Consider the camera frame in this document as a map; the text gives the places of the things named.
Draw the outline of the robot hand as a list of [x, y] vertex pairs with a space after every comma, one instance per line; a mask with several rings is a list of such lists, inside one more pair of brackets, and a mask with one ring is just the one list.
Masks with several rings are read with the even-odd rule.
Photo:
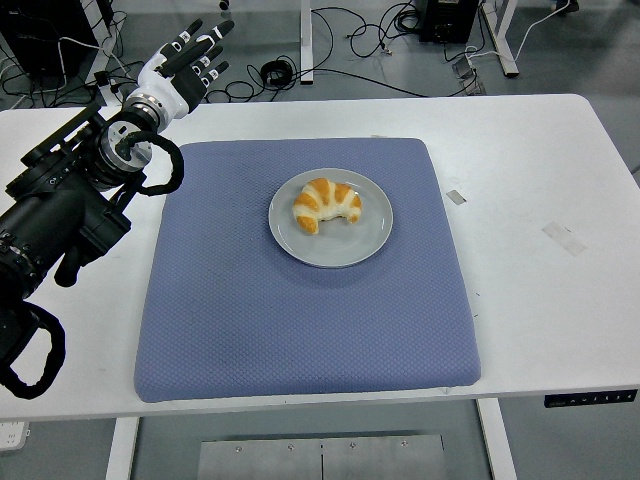
[[191, 113], [229, 67], [226, 61], [217, 64], [215, 59], [222, 53], [220, 42], [235, 23], [224, 20], [203, 34], [198, 32], [201, 26], [202, 21], [195, 20], [160, 47], [141, 69], [138, 88], [125, 100], [125, 110], [149, 115], [158, 132]]

